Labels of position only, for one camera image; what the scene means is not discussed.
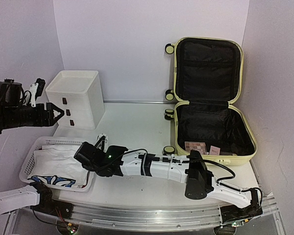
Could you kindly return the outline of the white three-drawer storage cabinet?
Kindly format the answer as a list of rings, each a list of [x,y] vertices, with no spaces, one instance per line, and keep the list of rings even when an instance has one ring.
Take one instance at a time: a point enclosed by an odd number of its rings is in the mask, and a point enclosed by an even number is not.
[[[46,88],[49,102],[65,114],[57,122],[63,127],[94,130],[105,113],[99,72],[63,70]]]

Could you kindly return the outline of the white blue-print t-shirt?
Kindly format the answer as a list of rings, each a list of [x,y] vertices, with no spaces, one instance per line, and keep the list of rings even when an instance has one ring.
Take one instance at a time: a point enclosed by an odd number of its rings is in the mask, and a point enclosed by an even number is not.
[[[34,168],[27,179],[61,188],[84,188],[89,181],[89,172],[74,155],[79,145],[43,145],[35,150]]]

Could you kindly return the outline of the brown eyeshadow palette box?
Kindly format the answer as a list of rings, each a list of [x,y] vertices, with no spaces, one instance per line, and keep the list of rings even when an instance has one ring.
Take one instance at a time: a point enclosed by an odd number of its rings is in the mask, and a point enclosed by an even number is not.
[[[186,141],[184,143],[185,151],[190,152],[191,150],[198,151],[203,155],[207,154],[206,143],[205,142],[194,142]]]

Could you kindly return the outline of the pale yellow hard-shell suitcase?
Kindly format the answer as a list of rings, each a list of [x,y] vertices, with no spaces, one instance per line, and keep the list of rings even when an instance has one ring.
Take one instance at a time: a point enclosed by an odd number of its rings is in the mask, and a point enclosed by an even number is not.
[[[186,141],[205,142],[207,160],[223,165],[244,165],[257,152],[257,142],[242,111],[235,107],[242,92],[244,52],[231,40],[184,37],[167,44],[173,55],[173,88],[165,99],[175,107],[165,111],[174,121],[177,153]],[[210,147],[220,155],[209,155]]]

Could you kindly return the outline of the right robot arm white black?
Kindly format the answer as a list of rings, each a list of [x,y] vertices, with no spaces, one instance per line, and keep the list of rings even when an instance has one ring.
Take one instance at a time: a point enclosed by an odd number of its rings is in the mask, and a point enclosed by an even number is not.
[[[186,198],[214,198],[228,203],[222,214],[230,218],[248,219],[262,214],[262,191],[258,187],[241,188],[226,184],[236,174],[229,167],[203,159],[198,151],[188,155],[156,155],[145,149],[130,150],[111,145],[83,142],[74,155],[88,171],[100,177],[145,176],[184,184]]]

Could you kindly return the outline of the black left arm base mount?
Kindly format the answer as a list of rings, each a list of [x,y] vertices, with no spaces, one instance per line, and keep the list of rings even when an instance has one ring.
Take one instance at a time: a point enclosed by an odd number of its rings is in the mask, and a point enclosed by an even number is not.
[[[53,200],[52,202],[43,202],[36,206],[30,206],[36,212],[41,212],[53,216],[61,216],[62,219],[70,219],[73,214],[73,204],[69,202]]]

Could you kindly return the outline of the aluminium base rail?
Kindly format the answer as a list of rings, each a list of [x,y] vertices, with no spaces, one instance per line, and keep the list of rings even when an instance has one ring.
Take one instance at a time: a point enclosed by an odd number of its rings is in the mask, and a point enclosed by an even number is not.
[[[109,208],[74,204],[66,221],[99,228],[128,231],[197,230],[221,225],[221,206],[174,209]]]

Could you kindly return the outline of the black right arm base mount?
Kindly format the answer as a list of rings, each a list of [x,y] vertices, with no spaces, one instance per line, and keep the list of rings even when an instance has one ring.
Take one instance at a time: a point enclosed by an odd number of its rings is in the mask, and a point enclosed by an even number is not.
[[[262,199],[263,193],[260,188],[251,188],[251,204],[245,208],[238,208],[235,205],[221,207],[221,224],[229,225],[236,224],[254,217],[260,216],[263,213]]]

